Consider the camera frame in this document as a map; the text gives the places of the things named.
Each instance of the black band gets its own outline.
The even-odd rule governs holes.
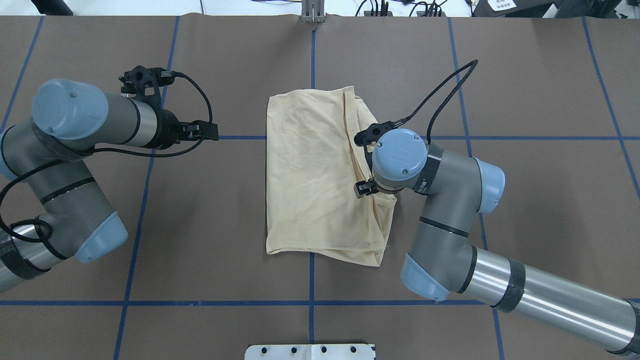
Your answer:
[[[434,221],[430,218],[426,218],[426,217],[420,217],[420,221],[424,222],[427,225],[431,225],[431,226],[435,226],[439,229],[442,229],[444,231],[449,231],[452,234],[456,234],[456,235],[460,235],[464,238],[468,238],[469,237],[469,233],[467,233],[466,231],[462,231],[460,229],[456,229],[455,227],[451,227],[445,224],[441,224],[437,221]]]
[[[438,168],[440,168],[440,162],[442,161],[442,149],[438,144],[431,143],[429,145],[429,152],[427,153],[427,162],[424,164],[420,177],[413,186],[413,190],[421,195],[427,195],[433,180],[436,178]]]
[[[39,238],[44,238],[44,233],[42,232],[42,227],[38,224],[35,224],[34,229],[36,231],[36,234],[38,235]],[[60,260],[66,260],[68,259],[67,256],[64,256],[63,254],[60,254],[54,247],[53,245],[51,245],[51,243],[49,242],[49,240],[44,240],[42,242],[42,245],[44,245],[45,248],[47,248],[47,250],[51,253],[51,255],[55,256],[56,258],[60,259]]]
[[[634,333],[634,337],[631,338],[629,344],[620,351],[609,351],[614,355],[622,355],[622,356],[631,356],[640,354],[640,305],[635,302],[631,302],[627,300],[631,307],[634,308],[634,312],[636,313],[636,332]]]
[[[476,271],[476,263],[478,261],[478,249],[475,246],[471,246],[471,265],[469,266],[469,272],[467,273],[467,278],[465,279],[465,283],[462,284],[462,287],[457,292],[462,294],[467,290],[469,284],[471,283],[471,278],[474,276],[474,272]]]
[[[120,145],[123,145],[127,142],[130,142],[131,140],[133,140],[134,137],[136,137],[136,134],[138,134],[138,130],[140,130],[140,109],[138,109],[138,105],[136,105],[135,102],[133,102],[133,100],[131,100],[130,98],[127,98],[129,101],[131,101],[131,104],[133,104],[133,107],[136,109],[136,116],[138,118],[138,122],[136,123],[136,129],[133,131],[133,134],[131,134],[131,136],[125,140],[125,142],[120,143]]]
[[[42,270],[37,268],[29,260],[23,259],[18,249],[15,247],[13,239],[7,235],[7,239],[0,243],[0,259],[10,272],[25,280],[34,279],[51,269]]]
[[[71,190],[79,188],[82,185],[86,185],[88,183],[94,183],[94,182],[95,182],[95,179],[93,178],[93,176],[87,177],[86,179],[82,179],[80,181],[76,181],[73,184],[67,185],[64,188],[58,189],[58,190],[50,193],[49,195],[43,197],[42,199],[40,199],[40,203],[44,205],[47,202],[57,198],[58,196],[60,196],[60,195],[62,195],[64,193],[70,192]]]
[[[520,299],[522,299],[522,295],[524,294],[524,282],[527,278],[523,263],[512,259],[508,260],[509,266],[511,267],[511,274],[509,275],[507,290],[504,292],[500,302],[492,306],[496,310],[505,313],[512,312],[520,303]]]

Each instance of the white metal bracket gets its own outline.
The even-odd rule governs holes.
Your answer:
[[[302,0],[302,22],[324,22],[324,0]]]
[[[373,344],[252,345],[244,360],[376,360]]]

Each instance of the white label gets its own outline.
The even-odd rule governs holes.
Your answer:
[[[487,0],[487,1],[489,2],[489,6],[491,6],[491,8],[495,12],[516,7],[516,4],[513,2],[513,0]]]

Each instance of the brown table surface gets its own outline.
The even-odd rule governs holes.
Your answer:
[[[637,299],[639,30],[637,20],[596,19],[0,17],[3,129],[28,119],[49,79],[117,92],[118,76],[144,65],[195,79],[221,135],[181,158],[86,159],[129,240],[1,294],[0,359],[242,359],[252,344],[352,341],[374,343],[378,359],[611,359],[461,295],[434,304],[405,289],[400,269],[424,201],[409,191],[379,268],[267,255],[266,105],[298,88],[355,85],[379,121],[397,120],[477,58],[434,128],[446,149],[507,175],[471,242]],[[424,135],[446,92],[408,127]],[[180,79],[165,106],[206,119]],[[7,221],[42,212],[26,185],[3,206]]]

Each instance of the beige cloth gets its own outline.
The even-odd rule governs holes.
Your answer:
[[[312,251],[380,266],[396,198],[358,199],[371,171],[360,130],[376,122],[353,86],[295,90],[269,99],[267,110],[267,253]]]

